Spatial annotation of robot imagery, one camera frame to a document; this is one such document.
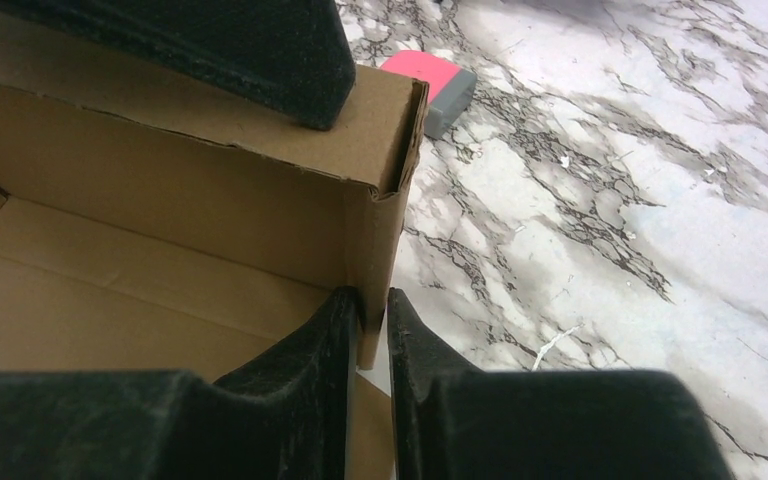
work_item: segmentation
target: white marble surface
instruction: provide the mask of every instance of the white marble surface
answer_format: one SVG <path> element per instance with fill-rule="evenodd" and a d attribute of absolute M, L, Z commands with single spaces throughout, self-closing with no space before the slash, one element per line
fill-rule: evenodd
<path fill-rule="evenodd" d="M 425 322 L 487 369 L 572 330 L 537 368 L 669 370 L 768 479 L 768 0 L 338 4 L 359 61 L 480 78 L 411 191 Z"/>

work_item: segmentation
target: marble floor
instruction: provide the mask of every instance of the marble floor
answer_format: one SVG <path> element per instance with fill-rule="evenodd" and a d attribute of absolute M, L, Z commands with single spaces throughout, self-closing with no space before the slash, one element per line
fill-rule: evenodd
<path fill-rule="evenodd" d="M 425 322 L 486 369 L 671 371 L 768 479 L 768 0 L 337 3 L 358 61 L 480 78 L 411 191 Z"/>

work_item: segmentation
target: black foam padding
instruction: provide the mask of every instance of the black foam padding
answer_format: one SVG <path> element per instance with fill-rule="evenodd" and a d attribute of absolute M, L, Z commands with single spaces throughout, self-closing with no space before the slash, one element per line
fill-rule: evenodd
<path fill-rule="evenodd" d="M 0 373 L 0 479 L 344 478 L 361 311 L 356 290 L 335 290 L 214 385 L 187 371 Z"/>
<path fill-rule="evenodd" d="M 0 10 L 159 63 L 319 130 L 334 126 L 355 81 L 334 0 L 0 0 Z"/>
<path fill-rule="evenodd" d="M 690 392 L 652 371 L 482 372 L 387 305 L 399 480 L 731 480 Z"/>

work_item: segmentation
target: brown cardboard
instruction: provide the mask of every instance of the brown cardboard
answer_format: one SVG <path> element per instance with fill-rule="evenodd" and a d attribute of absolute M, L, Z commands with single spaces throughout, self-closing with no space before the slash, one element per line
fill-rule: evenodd
<path fill-rule="evenodd" d="M 426 95 L 359 67 L 316 132 L 0 14 L 0 370 L 213 380 L 345 284 L 370 366 Z M 389 478 L 389 400 L 356 383 L 354 478 Z"/>
<path fill-rule="evenodd" d="M 337 125 L 316 132 L 0 14 L 0 187 L 312 285 L 356 285 L 368 367 L 426 95 L 359 67 Z"/>

